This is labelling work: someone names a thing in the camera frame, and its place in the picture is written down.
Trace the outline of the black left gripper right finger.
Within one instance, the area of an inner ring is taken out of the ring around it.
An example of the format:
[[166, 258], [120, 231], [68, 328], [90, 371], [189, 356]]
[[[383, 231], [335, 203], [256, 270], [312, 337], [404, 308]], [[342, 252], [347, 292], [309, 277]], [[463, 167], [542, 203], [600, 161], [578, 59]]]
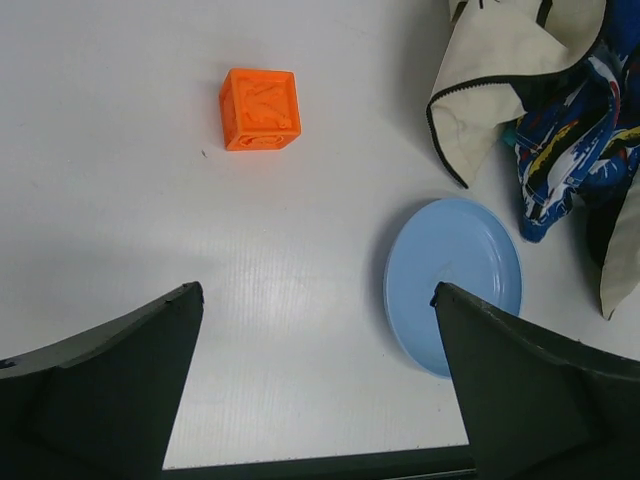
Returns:
[[479, 478], [638, 478], [638, 361], [451, 283], [431, 304]]

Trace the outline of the beige zippered cloth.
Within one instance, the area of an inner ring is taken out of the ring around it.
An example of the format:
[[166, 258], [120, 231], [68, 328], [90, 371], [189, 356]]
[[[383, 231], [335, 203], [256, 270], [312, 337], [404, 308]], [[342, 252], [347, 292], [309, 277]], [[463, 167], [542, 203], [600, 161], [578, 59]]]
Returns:
[[[426, 117], [433, 146], [463, 187], [507, 126], [542, 107], [599, 45], [639, 51], [635, 1], [453, 1], [453, 32]], [[601, 271], [610, 318], [639, 284], [639, 165], [602, 204], [590, 205], [586, 241]]]

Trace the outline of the blue patterned cloth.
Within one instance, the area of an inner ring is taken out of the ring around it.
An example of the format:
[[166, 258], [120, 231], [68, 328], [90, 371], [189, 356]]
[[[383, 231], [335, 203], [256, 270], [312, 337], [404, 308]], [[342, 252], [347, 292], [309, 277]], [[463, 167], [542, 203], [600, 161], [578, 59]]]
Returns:
[[520, 231], [538, 243], [580, 197], [604, 203], [639, 165], [639, 51], [601, 44], [540, 108], [515, 125]]

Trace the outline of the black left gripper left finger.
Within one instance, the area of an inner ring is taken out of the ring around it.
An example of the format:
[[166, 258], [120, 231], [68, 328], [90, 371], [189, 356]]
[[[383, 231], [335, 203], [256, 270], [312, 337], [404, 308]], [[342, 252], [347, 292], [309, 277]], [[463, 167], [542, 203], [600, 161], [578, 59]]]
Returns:
[[4, 479], [158, 479], [204, 313], [186, 283], [1, 362]]

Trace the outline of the teal cloth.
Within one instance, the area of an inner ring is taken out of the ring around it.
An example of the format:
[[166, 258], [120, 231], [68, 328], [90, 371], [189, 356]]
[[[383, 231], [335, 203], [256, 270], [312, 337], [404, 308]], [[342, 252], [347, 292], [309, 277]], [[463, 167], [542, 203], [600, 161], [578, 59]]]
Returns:
[[516, 144], [517, 132], [516, 128], [512, 125], [507, 126], [502, 134], [503, 142], [509, 147], [513, 147]]

